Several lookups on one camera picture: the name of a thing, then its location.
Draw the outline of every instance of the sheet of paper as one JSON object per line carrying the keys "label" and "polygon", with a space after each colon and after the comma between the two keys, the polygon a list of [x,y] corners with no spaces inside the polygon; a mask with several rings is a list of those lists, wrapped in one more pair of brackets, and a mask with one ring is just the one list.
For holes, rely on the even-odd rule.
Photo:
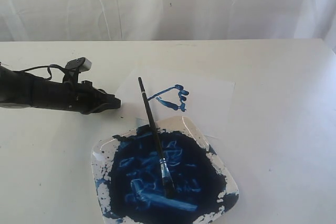
{"label": "sheet of paper", "polygon": [[188,116],[204,135],[221,139],[225,131],[234,83],[162,69],[139,68],[116,91],[121,116],[147,119],[139,88],[142,78],[154,119]]}

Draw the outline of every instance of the white table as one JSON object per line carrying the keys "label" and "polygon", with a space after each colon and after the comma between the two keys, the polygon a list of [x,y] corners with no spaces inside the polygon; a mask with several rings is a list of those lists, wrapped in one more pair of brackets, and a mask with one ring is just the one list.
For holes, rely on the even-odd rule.
{"label": "white table", "polygon": [[[182,69],[177,61],[235,82],[227,133],[211,144],[240,198],[216,223],[335,223],[336,57],[322,40],[2,42],[0,52],[13,70],[87,57],[80,79],[110,93],[137,65]],[[91,148],[136,120],[113,111],[0,115],[0,223],[103,223]]]}

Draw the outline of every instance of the white fabric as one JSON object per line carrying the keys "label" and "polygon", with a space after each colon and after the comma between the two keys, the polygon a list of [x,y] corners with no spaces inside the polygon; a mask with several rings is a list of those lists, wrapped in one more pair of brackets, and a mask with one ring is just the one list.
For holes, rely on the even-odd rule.
{"label": "white fabric", "polygon": [[0,0],[0,40],[323,38],[336,0]]}

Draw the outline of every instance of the paint palette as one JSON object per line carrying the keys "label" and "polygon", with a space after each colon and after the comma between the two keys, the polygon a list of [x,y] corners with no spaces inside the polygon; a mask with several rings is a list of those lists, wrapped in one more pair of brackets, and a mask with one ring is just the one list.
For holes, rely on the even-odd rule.
{"label": "paint palette", "polygon": [[184,116],[158,121],[175,186],[164,196],[159,157],[148,125],[100,141],[92,172],[106,224],[207,224],[230,210],[238,188],[206,138]]}

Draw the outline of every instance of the paintbrush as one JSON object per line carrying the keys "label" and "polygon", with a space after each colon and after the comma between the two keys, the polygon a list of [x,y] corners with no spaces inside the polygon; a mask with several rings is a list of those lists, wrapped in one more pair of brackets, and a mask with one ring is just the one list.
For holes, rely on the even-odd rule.
{"label": "paintbrush", "polygon": [[156,151],[157,151],[157,153],[160,157],[161,177],[162,177],[162,184],[163,184],[165,196],[166,196],[166,198],[172,198],[172,197],[174,197],[174,194],[175,194],[174,183],[173,183],[172,177],[170,175],[170,172],[168,170],[166,159],[164,158],[164,154],[163,154],[163,150],[162,150],[162,144],[161,144],[161,141],[160,141],[160,138],[159,138],[158,130],[157,130],[156,125],[155,125],[155,121],[154,121],[154,118],[153,118],[151,108],[150,108],[149,103],[148,103],[148,98],[147,98],[147,95],[146,95],[145,88],[143,86],[141,77],[138,78],[138,81],[139,81],[139,85],[140,85],[140,89],[141,89],[141,93],[142,93],[143,102],[145,104],[148,120],[149,120],[149,126],[151,128],[152,133],[153,133]]}

